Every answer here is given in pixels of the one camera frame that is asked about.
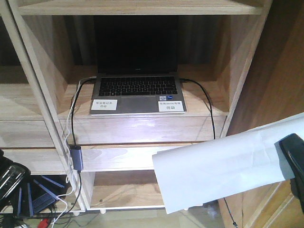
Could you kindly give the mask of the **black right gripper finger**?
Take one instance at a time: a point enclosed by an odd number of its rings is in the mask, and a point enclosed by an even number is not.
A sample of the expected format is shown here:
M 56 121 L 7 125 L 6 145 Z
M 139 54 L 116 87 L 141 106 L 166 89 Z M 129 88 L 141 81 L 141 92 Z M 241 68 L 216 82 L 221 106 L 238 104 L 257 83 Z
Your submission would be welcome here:
M 282 175 L 290 180 L 292 194 L 304 205 L 304 141 L 292 133 L 275 143 Z

